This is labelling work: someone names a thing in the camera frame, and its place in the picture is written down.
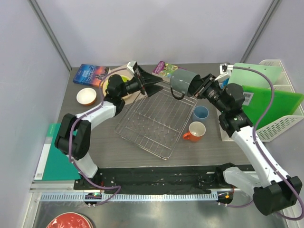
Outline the grey mug black handle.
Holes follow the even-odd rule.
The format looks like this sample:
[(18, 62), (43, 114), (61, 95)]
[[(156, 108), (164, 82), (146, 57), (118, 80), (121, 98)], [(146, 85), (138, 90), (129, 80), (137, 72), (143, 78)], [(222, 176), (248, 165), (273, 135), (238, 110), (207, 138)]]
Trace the grey mug black handle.
[(200, 75), (185, 69), (177, 69), (170, 78), (171, 95), (177, 100), (189, 97), (189, 85), (195, 76)]

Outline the lime green plate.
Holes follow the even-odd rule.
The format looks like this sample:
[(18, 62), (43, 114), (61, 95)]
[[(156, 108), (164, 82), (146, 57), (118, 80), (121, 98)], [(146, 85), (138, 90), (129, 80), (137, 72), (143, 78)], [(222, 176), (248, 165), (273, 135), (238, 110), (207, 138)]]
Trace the lime green plate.
[(109, 78), (107, 78), (106, 82), (104, 83), (104, 87), (108, 87), (108, 84), (109, 84), (109, 80), (114, 77), (114, 76), (120, 76), (120, 78), (122, 79), (123, 82), (127, 82), (127, 81), (130, 81), (131, 78), (128, 77), (128, 76), (125, 76), (125, 75), (119, 75), (119, 74), (114, 74), (114, 75), (111, 75)]

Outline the blue plastic cup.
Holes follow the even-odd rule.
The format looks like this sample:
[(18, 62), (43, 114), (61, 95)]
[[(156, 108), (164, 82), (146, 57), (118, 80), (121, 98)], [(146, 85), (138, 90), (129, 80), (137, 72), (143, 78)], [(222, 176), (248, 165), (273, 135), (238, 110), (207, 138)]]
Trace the blue plastic cup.
[(203, 123), (209, 116), (209, 110), (204, 106), (196, 106), (192, 113), (193, 122)]

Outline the beige floral plate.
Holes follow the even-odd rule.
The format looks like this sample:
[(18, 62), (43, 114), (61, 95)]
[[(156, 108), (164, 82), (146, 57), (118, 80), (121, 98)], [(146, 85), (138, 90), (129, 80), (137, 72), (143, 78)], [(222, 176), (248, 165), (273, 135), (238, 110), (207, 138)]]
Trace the beige floral plate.
[(103, 94), (105, 101), (118, 99), (127, 100), (132, 93), (127, 92), (126, 86), (132, 82), (132, 77), (119, 74), (109, 76), (103, 84)]

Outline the orange mug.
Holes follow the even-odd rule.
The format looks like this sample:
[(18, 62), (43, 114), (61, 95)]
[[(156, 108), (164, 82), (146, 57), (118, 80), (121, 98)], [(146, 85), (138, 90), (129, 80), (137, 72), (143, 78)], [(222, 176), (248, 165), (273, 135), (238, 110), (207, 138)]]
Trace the orange mug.
[(192, 122), (189, 125), (188, 132), (183, 135), (184, 140), (198, 142), (206, 133), (206, 127), (201, 122)]

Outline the orange and white bowl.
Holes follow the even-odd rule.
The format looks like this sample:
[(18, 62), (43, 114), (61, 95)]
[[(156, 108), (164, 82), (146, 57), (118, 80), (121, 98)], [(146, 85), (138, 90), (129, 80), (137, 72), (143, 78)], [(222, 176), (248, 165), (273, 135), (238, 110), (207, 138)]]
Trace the orange and white bowl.
[(97, 98), (97, 93), (94, 89), (92, 88), (84, 88), (81, 89), (77, 95), (76, 95), (76, 100), (79, 104), (81, 105), (92, 105)]

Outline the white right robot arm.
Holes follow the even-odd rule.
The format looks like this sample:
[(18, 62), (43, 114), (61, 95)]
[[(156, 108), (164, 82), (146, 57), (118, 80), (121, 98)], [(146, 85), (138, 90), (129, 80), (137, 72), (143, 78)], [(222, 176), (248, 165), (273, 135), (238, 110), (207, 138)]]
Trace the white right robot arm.
[(205, 77), (194, 74), (190, 77), (185, 95), (207, 99), (220, 112), (222, 129), (242, 149), (257, 177), (244, 173), (231, 163), (222, 165), (214, 176), (217, 186), (229, 184), (241, 189), (252, 198), (252, 202), (263, 215), (270, 215), (295, 205), (304, 204), (299, 193), (302, 182), (291, 177), (271, 156), (256, 134), (252, 122), (242, 109), (245, 101), (243, 88), (230, 84), (221, 89), (212, 74)]

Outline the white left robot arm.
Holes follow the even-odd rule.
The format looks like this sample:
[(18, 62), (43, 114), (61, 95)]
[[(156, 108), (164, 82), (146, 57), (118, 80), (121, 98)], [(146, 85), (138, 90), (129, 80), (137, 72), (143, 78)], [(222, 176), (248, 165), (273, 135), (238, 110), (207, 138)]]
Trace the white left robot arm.
[(85, 177), (85, 185), (92, 190), (100, 186), (101, 177), (96, 175), (98, 166), (89, 154), (91, 131), (102, 122), (117, 116), (125, 106), (124, 97), (127, 95), (139, 92), (150, 97), (163, 89), (158, 84), (163, 79), (146, 72), (137, 62), (129, 62), (125, 69), (133, 75), (126, 82), (118, 70), (104, 77), (108, 86), (106, 92), (101, 93), (100, 104), (81, 114), (64, 115), (54, 142), (54, 146)]

